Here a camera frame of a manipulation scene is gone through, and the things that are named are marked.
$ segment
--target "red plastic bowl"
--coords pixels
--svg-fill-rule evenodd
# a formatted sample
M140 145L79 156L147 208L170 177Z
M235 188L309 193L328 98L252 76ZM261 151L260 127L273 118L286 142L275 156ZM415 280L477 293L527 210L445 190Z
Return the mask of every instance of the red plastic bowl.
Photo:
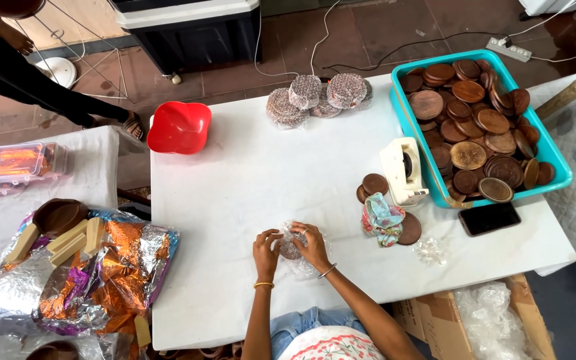
M206 144L211 119L204 104L165 102L155 111L146 143L155 152L194 154Z

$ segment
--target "bamboo pole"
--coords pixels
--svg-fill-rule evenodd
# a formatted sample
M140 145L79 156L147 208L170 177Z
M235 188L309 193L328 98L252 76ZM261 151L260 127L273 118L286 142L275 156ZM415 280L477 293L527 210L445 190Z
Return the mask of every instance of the bamboo pole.
M568 105L575 99L576 80L574 80L572 84L567 86L564 90L553 96L552 99L542 104L539 108L537 108L537 110L535 110L535 112L537 112L537 116L539 116L541 121L544 121L548 119L549 116L557 112L557 110L563 108L565 105Z

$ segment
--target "blue jeans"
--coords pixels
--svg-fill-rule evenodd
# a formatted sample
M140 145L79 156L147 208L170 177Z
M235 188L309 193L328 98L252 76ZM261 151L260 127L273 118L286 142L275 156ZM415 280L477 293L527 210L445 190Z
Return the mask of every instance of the blue jeans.
M320 326L348 326L367 335L362 323L350 309L322 310L311 307L270 320L270 343L273 360L277 360L298 335Z

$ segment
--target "smartphone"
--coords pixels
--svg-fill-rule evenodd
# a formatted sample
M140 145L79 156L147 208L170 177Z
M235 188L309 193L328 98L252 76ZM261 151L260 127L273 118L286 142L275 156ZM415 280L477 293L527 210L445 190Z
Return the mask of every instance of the smartphone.
M469 236L488 234L522 222L512 202L461 210L457 216Z

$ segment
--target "power strip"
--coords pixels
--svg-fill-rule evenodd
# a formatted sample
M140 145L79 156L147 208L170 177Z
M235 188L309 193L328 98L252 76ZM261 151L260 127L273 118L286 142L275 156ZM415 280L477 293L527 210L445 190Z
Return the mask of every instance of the power strip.
M515 45L506 47L504 46L505 43L506 43L505 41L498 40L496 38L490 38L490 41L488 41L488 45L486 45L486 49L509 56L521 62L528 62L528 60L530 60L532 52L526 49L522 49L521 47L517 47Z

